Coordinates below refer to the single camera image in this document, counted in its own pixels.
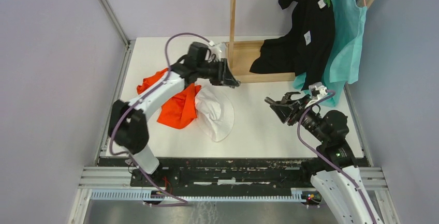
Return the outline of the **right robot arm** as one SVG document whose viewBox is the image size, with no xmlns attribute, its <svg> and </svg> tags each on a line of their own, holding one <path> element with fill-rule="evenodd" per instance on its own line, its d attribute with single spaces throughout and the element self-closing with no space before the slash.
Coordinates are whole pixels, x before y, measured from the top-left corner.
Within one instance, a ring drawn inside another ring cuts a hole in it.
<svg viewBox="0 0 439 224">
<path fill-rule="evenodd" d="M 328 111 L 324 116 L 314 107 L 335 95 L 326 89 L 322 95 L 292 99 L 287 92 L 280 101 L 265 102 L 281 123 L 297 127 L 299 141 L 317 157 L 302 164 L 299 181 L 314 187 L 328 205 L 338 223 L 383 223 L 361 178 L 357 159 L 346 141 L 347 116 Z"/>
</svg>

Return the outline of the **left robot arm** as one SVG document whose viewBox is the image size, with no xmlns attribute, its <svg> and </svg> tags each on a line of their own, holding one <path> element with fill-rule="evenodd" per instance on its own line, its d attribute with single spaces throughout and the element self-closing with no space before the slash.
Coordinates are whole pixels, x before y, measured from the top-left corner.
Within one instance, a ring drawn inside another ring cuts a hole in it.
<svg viewBox="0 0 439 224">
<path fill-rule="evenodd" d="M 187 89 L 198 79 L 208 79 L 213 86 L 240 86 L 225 58 L 225 43 L 192 42 L 188 52 L 170 65 L 162 77 L 139 96 L 117 100 L 110 114 L 108 137 L 125 149 L 151 186 L 162 182 L 159 160 L 148 146 L 148 120 L 166 101 Z"/>
</svg>

